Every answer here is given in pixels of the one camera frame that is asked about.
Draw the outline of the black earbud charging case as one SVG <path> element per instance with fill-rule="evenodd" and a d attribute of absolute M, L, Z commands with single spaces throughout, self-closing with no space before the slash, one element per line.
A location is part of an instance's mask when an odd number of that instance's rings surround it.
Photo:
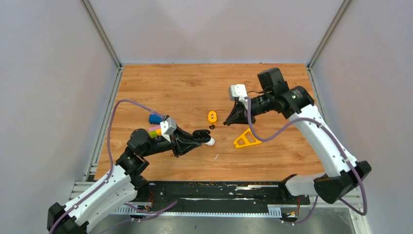
<path fill-rule="evenodd" d="M 211 140 L 210 130 L 208 129 L 195 130 L 192 133 L 192 138 L 194 141 L 197 141 L 200 143 L 207 143 Z"/>

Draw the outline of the white earbud charging case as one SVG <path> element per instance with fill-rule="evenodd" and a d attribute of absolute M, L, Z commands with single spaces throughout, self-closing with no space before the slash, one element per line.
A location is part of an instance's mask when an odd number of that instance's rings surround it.
<path fill-rule="evenodd" d="M 208 142 L 205 142 L 205 145 L 213 146 L 215 144 L 215 139 L 211 138 Z"/>

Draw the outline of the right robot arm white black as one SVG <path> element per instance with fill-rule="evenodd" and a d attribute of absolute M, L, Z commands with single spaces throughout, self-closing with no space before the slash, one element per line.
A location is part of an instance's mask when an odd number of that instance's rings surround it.
<path fill-rule="evenodd" d="M 229 87 L 229 97 L 234 107 L 224 125 L 256 122 L 255 117 L 270 111 L 281 113 L 288 123 L 273 136 L 262 138 L 267 142 L 274 139 L 288 126 L 294 125 L 309 142 L 319 157 L 324 172 L 316 175 L 291 175 L 282 181 L 278 197 L 283 203 L 291 203 L 299 195 L 317 195 L 323 201 L 333 204 L 356 187 L 364 188 L 363 179 L 371 172 L 367 161 L 359 161 L 346 150 L 322 118 L 308 91 L 302 86 L 290 88 L 279 68 L 274 67 L 258 73 L 262 91 L 250 98 L 245 85 Z"/>

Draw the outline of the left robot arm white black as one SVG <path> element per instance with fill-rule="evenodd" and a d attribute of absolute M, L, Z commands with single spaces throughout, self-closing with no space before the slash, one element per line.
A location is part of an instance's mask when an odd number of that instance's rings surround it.
<path fill-rule="evenodd" d="M 202 145 L 214 145 L 209 130 L 187 133 L 179 127 L 161 126 L 161 135 L 151 137 L 145 129 L 131 133 L 125 151 L 104 177 L 78 197 L 48 210 L 47 230 L 51 234 L 86 234 L 126 202 L 144 201 L 149 182 L 142 176 L 149 162 L 144 158 L 165 151 L 182 156 Z"/>

